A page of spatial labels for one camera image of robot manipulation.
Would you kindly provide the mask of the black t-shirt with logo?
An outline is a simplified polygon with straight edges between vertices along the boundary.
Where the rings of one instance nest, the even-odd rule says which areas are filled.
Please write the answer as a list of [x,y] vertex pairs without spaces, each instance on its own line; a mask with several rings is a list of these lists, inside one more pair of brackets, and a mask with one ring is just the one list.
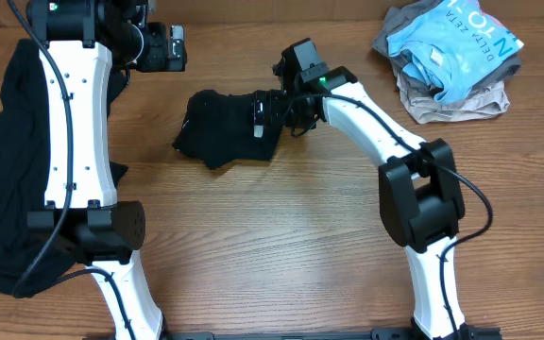
[[271,161],[282,127],[264,129],[262,138],[253,136],[254,93],[195,93],[173,147],[186,157],[204,161],[210,169],[235,160]]

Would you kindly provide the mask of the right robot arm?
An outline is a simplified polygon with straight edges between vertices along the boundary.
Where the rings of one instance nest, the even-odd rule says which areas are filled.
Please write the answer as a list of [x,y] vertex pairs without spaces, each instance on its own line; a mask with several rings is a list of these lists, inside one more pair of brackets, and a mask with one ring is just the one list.
[[428,143],[396,123],[346,67],[329,68],[310,39],[284,49],[273,73],[281,87],[256,93],[254,137],[281,128],[298,136],[318,122],[349,136],[378,169],[382,224],[407,254],[415,336],[465,337],[453,264],[465,207],[450,147],[441,139]]

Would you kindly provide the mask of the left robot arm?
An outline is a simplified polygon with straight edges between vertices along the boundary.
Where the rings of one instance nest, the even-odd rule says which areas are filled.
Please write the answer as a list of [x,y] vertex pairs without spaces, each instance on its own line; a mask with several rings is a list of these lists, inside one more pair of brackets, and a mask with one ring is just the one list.
[[118,200],[108,147],[111,74],[168,67],[172,37],[148,21],[152,9],[150,1],[31,1],[21,18],[40,50],[50,147],[43,206],[27,225],[96,280],[117,339],[167,335],[142,265],[145,211]]

